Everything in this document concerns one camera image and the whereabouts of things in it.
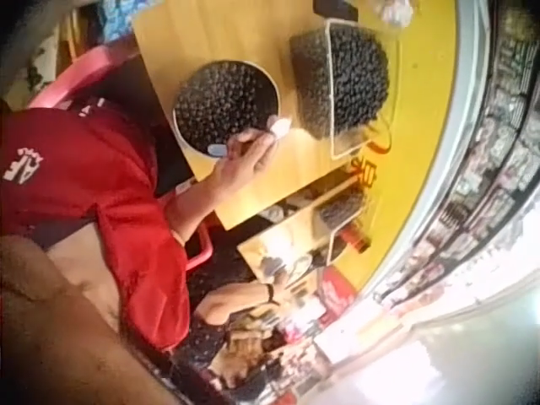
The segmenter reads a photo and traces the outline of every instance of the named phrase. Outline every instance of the yellow counter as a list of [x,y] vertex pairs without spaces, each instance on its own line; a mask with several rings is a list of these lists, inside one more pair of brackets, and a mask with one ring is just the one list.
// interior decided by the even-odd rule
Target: yellow counter
[[[391,89],[388,101],[391,105],[385,106],[386,114],[393,115],[389,120],[391,148],[386,150],[389,136],[380,137],[379,148],[363,148],[359,156],[376,166],[375,179],[367,189],[371,204],[362,218],[371,247],[361,255],[348,248],[336,262],[358,290],[377,270],[413,209],[443,133],[451,99],[455,1],[416,3],[413,22],[396,36],[397,52],[389,54],[390,65],[397,67],[393,74],[396,88]],[[383,30],[367,1],[360,0],[357,6],[360,25]]]

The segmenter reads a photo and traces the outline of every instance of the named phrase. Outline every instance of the plastic bag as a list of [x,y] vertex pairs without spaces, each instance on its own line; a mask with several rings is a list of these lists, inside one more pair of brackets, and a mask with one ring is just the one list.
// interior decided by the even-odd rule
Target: plastic bag
[[408,27],[413,20],[413,6],[409,0],[372,0],[375,11],[387,24]]

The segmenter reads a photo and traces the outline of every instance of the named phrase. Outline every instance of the chair backrest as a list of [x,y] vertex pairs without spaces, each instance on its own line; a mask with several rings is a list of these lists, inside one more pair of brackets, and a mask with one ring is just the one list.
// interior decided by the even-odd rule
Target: chair backrest
[[101,45],[75,59],[57,79],[45,87],[28,108],[54,108],[69,100],[84,87],[101,80],[111,70],[134,56],[134,48],[125,42]]

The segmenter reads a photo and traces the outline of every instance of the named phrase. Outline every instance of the black beads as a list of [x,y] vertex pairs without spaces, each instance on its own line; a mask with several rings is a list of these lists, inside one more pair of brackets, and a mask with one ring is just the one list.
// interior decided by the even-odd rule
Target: black beads
[[328,31],[293,38],[291,52],[302,122],[314,136],[338,135],[376,119],[389,78],[386,53],[373,34],[331,23]]
[[334,82],[334,131],[375,120],[388,97],[388,59],[372,35],[356,27],[330,28]]
[[359,212],[363,202],[360,188],[352,186],[324,202],[316,211],[328,229],[336,230]]
[[278,94],[272,80],[251,64],[212,62],[182,85],[174,114],[184,140],[208,154],[209,145],[227,143],[235,133],[265,129],[268,117],[278,114]]

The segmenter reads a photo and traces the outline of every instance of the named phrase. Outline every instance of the transparent box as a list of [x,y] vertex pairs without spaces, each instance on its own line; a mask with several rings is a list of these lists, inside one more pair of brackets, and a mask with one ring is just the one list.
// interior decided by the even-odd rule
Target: transparent box
[[390,132],[397,67],[389,61],[397,65],[399,56],[394,36],[327,19],[293,37],[290,48],[301,124],[317,139],[330,138],[333,159]]

